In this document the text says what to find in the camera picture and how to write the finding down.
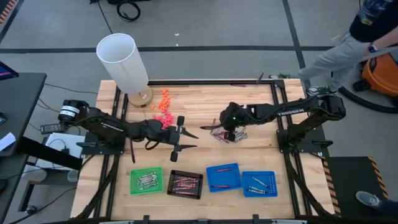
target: concrete floor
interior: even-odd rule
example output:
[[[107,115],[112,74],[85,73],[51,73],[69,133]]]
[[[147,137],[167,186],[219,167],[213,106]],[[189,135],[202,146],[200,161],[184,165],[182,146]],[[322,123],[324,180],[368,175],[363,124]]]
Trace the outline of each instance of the concrete floor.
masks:
[[[19,0],[21,8],[10,20],[9,29],[0,35],[5,34],[0,38],[0,60],[18,72],[44,72],[48,75],[46,82],[53,85],[98,91],[100,80],[111,77],[93,48],[110,31],[98,5],[88,2]],[[127,23],[120,20],[115,6],[101,0],[113,32],[131,34],[139,47],[157,47],[141,53],[151,79],[257,78],[261,72],[295,73],[300,66],[315,60],[322,47],[332,46],[331,38],[349,27],[359,9],[358,0],[151,0],[138,5],[141,18]],[[293,35],[292,25],[296,30]],[[162,48],[177,44],[209,47],[196,51]],[[301,51],[300,45],[320,48]],[[304,60],[298,60],[301,54]],[[353,74],[347,86],[355,79],[358,75]],[[323,74],[311,82],[325,85],[327,80],[328,75]],[[376,93],[362,96],[388,104],[384,96]],[[53,108],[60,108],[67,98],[94,105],[96,96],[45,86],[41,98]],[[323,126],[326,138],[335,142],[330,147],[331,156],[373,156],[390,198],[398,200],[394,172],[398,169],[398,138],[394,131],[397,117],[362,108],[347,99],[344,103],[347,117]],[[56,123],[57,114],[37,107],[30,122],[36,127]],[[37,141],[43,138],[30,126],[25,135]],[[6,223],[25,215],[16,212],[25,184],[19,184]],[[43,206],[67,188],[38,186],[30,204]],[[23,223],[66,220],[73,194],[67,193]]]

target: wooden tabletop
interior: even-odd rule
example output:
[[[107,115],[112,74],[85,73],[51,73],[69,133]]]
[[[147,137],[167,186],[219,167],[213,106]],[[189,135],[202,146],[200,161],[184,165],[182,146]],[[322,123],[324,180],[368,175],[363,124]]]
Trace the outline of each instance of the wooden tabletop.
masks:
[[[300,80],[285,80],[285,86],[289,101],[304,97]],[[283,155],[279,152],[275,133],[276,120],[263,125],[248,126],[246,132],[249,137],[234,144],[220,142],[211,136],[209,131],[199,128],[203,125],[211,125],[213,119],[219,118],[220,112],[228,106],[230,101],[240,105],[273,104],[270,85],[248,85],[247,87],[230,85],[153,86],[153,104],[156,105],[160,101],[163,88],[168,88],[172,96],[170,113],[175,117],[184,116],[187,131],[199,137],[199,139],[192,139],[183,136],[180,143],[196,144],[198,147],[183,150],[179,153],[178,162],[171,162],[170,153],[173,146],[159,144],[157,148],[147,151],[144,149],[145,141],[134,143],[136,163],[133,164],[129,153],[129,144],[127,144],[119,163],[113,202],[113,220],[142,220],[144,215],[150,215],[151,220],[251,219],[253,214],[259,214],[260,218],[294,217],[285,162]],[[96,107],[110,114],[115,89],[114,81],[102,81]],[[118,117],[120,117],[123,98],[124,95],[121,95]],[[153,115],[160,115],[160,111],[150,108],[135,108],[130,105],[126,119],[130,122],[141,121],[152,119]],[[296,114],[292,117],[293,122],[299,123],[306,116],[305,113]],[[301,154],[301,160],[308,188],[326,210],[334,213],[321,160],[309,154]],[[95,156],[81,171],[71,217],[78,215],[96,192],[102,162],[103,156]],[[210,193],[206,167],[233,162],[239,164],[241,172],[247,170],[274,171],[278,197],[245,198],[242,189]],[[165,190],[156,194],[130,195],[130,171],[146,167],[163,168]],[[204,175],[200,200],[166,194],[172,169]],[[299,190],[297,190],[297,194],[300,211],[304,214]],[[106,193],[101,209],[102,215],[106,209],[107,196]]]

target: blue plastic tray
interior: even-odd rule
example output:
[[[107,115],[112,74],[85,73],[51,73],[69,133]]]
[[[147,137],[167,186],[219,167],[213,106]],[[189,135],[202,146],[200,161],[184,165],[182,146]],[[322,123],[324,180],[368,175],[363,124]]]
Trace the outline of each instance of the blue plastic tray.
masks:
[[[255,181],[252,177],[260,180],[268,187]],[[274,171],[244,171],[242,172],[243,195],[245,197],[278,197]],[[266,194],[257,194],[248,191],[249,186],[265,190]]]
[[[231,169],[224,172],[216,172],[216,170]],[[214,167],[207,167],[207,181],[209,183],[210,192],[222,192],[225,190],[240,189],[242,187],[241,175],[237,163],[226,164]],[[228,185],[229,188],[216,188],[213,186]]]

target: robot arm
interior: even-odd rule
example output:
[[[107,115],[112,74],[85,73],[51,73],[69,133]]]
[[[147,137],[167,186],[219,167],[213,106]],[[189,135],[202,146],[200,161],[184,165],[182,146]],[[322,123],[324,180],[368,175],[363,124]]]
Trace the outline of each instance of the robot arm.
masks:
[[[174,146],[171,160],[177,161],[177,152],[193,145],[180,145],[181,134],[197,138],[188,133],[183,127],[183,116],[178,117],[177,127],[169,126],[162,129],[162,122],[156,119],[149,119],[140,122],[129,123],[102,112],[98,108],[89,107],[88,103],[78,100],[65,100],[62,110],[58,116],[61,124],[65,126],[81,126],[91,133],[97,135],[104,144],[114,146],[120,142],[120,134],[135,142],[148,139],[145,148],[151,150],[159,143]]]
[[[318,105],[317,97],[299,99],[279,105],[268,103],[247,105],[246,108],[236,103],[230,102],[229,106],[220,114],[220,124],[218,126],[203,126],[202,129],[214,129],[223,127],[228,131],[225,138],[233,141],[234,130],[239,126],[253,124],[266,124],[274,119],[297,113],[308,112],[311,115],[300,124],[288,127],[289,138],[295,139],[304,135],[306,132],[321,125],[325,121],[338,121],[345,117],[346,110],[343,100],[337,96],[324,96],[321,105]]]

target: wristwatch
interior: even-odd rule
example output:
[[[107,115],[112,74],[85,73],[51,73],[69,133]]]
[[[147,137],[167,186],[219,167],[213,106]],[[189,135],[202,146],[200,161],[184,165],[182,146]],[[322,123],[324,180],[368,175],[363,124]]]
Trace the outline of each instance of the wristwatch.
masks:
[[[371,53],[374,53],[374,52],[378,51],[377,47],[375,45],[373,45],[373,44],[369,45],[368,50]]]

